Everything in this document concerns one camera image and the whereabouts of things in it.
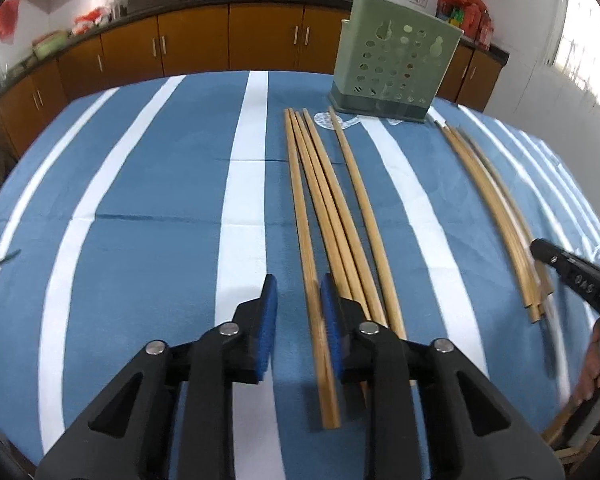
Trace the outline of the person's right hand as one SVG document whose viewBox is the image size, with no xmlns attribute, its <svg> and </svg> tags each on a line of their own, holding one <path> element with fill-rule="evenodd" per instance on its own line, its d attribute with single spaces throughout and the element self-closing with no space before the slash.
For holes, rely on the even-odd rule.
<svg viewBox="0 0 600 480">
<path fill-rule="evenodd" d="M 600 318 L 592 330 L 580 377 L 574 387 L 573 401 L 580 405 L 590 400 L 596 388 L 600 388 Z"/>
</svg>

